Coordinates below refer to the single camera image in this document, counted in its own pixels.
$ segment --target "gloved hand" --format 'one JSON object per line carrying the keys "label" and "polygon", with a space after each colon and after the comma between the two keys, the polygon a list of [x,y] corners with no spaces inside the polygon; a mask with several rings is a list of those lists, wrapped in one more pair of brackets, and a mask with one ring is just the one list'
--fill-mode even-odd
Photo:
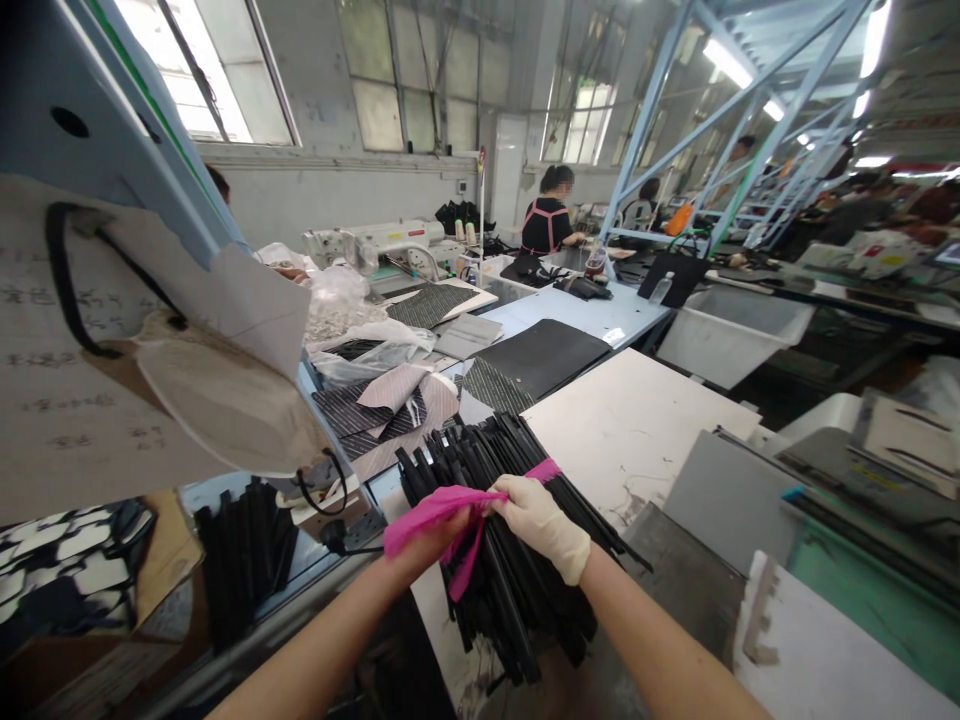
{"label": "gloved hand", "polygon": [[490,491],[510,496],[492,505],[513,533],[552,562],[567,585],[579,585],[590,557],[590,536],[563,513],[540,481],[501,475]]}

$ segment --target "ceiling light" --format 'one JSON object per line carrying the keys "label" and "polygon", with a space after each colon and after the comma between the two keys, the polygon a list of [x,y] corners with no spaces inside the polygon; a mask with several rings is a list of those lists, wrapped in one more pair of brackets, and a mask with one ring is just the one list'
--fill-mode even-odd
{"label": "ceiling light", "polygon": [[883,157],[880,155],[874,155],[874,156],[869,156],[865,158],[860,158],[859,160],[857,160],[857,163],[856,165],[854,165],[854,167],[864,167],[864,168],[883,167],[891,160],[893,160],[892,157]]}
{"label": "ceiling light", "polygon": [[783,108],[773,100],[763,106],[763,111],[777,122],[783,120]]}
{"label": "ceiling light", "polygon": [[703,49],[703,54],[710,59],[710,62],[720,68],[724,75],[733,80],[741,88],[745,88],[753,82],[753,75],[751,75],[743,65],[734,60],[733,55],[713,38],[710,39],[707,46]]}
{"label": "ceiling light", "polygon": [[867,21],[867,39],[863,43],[863,60],[860,65],[861,78],[872,75],[880,63],[880,52],[883,50],[883,38],[887,34],[892,4],[893,0],[887,0],[883,7],[870,14],[870,20]]}
{"label": "ceiling light", "polygon": [[853,106],[853,119],[863,115],[867,111],[867,105],[870,104],[870,91],[867,90],[863,95],[857,98],[857,104]]}

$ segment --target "woman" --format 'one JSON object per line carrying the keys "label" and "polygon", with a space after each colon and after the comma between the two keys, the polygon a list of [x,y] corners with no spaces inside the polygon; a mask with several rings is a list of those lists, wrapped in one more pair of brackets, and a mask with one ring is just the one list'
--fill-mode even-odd
{"label": "woman", "polygon": [[[657,195],[660,193],[660,178],[650,178],[640,186],[640,195],[627,205],[623,211],[623,227],[626,230],[646,230],[653,217],[653,208],[657,204]],[[651,230],[659,230],[659,223],[654,222]]]}
{"label": "woman", "polygon": [[[509,528],[579,585],[654,718],[768,720],[736,678],[690,637],[538,480],[502,475],[490,488]],[[207,720],[320,718],[353,672],[390,605],[464,529],[469,512],[438,523],[395,558],[381,557],[244,681]]]}
{"label": "woman", "polygon": [[551,165],[540,181],[540,197],[527,208],[523,221],[523,241],[518,255],[549,255],[561,245],[583,242],[586,236],[570,227],[570,213],[563,201],[573,190],[573,170],[566,165]]}

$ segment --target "pink fabric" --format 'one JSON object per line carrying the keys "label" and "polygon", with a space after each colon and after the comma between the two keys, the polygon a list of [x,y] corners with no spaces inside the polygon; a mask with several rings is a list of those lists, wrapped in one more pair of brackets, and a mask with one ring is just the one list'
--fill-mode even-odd
{"label": "pink fabric", "polygon": [[[557,463],[547,458],[528,471],[526,477],[539,480],[541,483],[547,483],[559,474],[560,468]],[[464,538],[476,529],[473,547],[470,548],[470,552],[460,563],[460,567],[457,568],[457,572],[450,582],[450,598],[454,602],[459,602],[470,584],[473,566],[476,563],[477,554],[480,552],[483,526],[486,523],[482,510],[494,500],[508,499],[509,496],[506,493],[483,492],[460,485],[437,488],[434,493],[421,500],[419,505],[387,527],[383,535],[384,552],[387,557],[396,557],[406,544],[417,535],[438,522],[453,517],[461,508],[469,507],[472,515],[469,525],[454,538],[450,547],[440,558],[440,562],[444,564],[451,563]]]}

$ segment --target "water bottle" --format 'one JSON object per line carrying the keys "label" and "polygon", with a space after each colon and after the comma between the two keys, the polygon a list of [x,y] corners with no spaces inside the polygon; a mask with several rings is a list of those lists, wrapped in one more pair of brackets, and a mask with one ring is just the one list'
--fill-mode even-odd
{"label": "water bottle", "polygon": [[650,296],[651,305],[659,305],[663,302],[663,299],[667,296],[667,293],[670,292],[670,288],[673,286],[673,273],[668,272],[666,276],[661,278],[660,282],[657,283],[657,286],[653,289],[653,294]]}

